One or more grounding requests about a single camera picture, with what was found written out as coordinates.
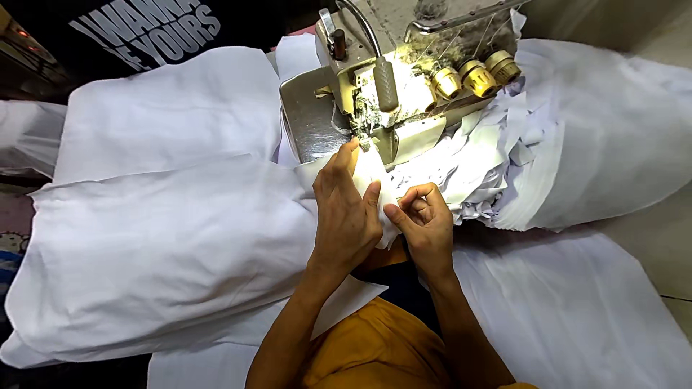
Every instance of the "orange shirt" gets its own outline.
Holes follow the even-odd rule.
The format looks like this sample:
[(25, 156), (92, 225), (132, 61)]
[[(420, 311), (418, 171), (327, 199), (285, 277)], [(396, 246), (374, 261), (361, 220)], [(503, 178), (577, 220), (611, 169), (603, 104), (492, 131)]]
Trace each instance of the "orange shirt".
[[(375, 298), (311, 344), (302, 387), (451, 388), (444, 344), (418, 318)], [(536, 389), (525, 383), (501, 388)]]

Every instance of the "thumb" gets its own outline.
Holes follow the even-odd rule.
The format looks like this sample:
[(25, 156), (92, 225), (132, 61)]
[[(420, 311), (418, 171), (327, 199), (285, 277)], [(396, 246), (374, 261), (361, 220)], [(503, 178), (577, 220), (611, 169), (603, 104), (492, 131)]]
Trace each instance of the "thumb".
[(416, 228), (419, 228), (401, 208), (394, 204), (387, 204), (384, 211), (385, 215), (389, 217), (389, 220), (391, 220), (404, 235), (413, 233)]
[(382, 188), (382, 183), (380, 180), (375, 180), (370, 183), (370, 185), (363, 193), (363, 203), (365, 206), (377, 209), (377, 203), (380, 199), (380, 189)]

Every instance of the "forearm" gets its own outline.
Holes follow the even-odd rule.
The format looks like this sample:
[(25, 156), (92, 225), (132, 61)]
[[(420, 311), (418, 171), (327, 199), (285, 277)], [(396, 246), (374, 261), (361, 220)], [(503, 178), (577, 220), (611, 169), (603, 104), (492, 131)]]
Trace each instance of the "forearm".
[(295, 292), (264, 337), (248, 372), (245, 388), (292, 387), (310, 344), (322, 306), (339, 280), (307, 269)]
[(514, 383), (514, 377), (478, 324), (453, 270), (448, 274), (428, 280), (428, 286), (447, 359), (459, 385), (496, 389)]

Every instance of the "hand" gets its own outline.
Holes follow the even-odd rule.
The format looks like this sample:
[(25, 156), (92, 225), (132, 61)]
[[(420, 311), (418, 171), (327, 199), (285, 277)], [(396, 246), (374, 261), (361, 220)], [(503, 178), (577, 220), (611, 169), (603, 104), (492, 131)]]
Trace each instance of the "hand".
[(337, 282), (358, 266), (382, 238), (377, 211), (381, 184), (375, 181), (363, 198), (353, 184), (358, 139), (345, 143), (318, 173), (312, 185), (317, 199), (315, 249), (308, 271)]
[(384, 211), (406, 236), (413, 262), (429, 282), (454, 274), (452, 212), (437, 185), (411, 187), (399, 200), (399, 207), (387, 204)]

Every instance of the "black t-shirt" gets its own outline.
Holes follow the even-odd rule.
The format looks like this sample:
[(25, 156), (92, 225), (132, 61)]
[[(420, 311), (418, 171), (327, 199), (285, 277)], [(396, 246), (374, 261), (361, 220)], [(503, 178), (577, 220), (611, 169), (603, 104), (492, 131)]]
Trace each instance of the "black t-shirt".
[(281, 0), (3, 0), (70, 74), (125, 77), (210, 48), (268, 49), (284, 34)]

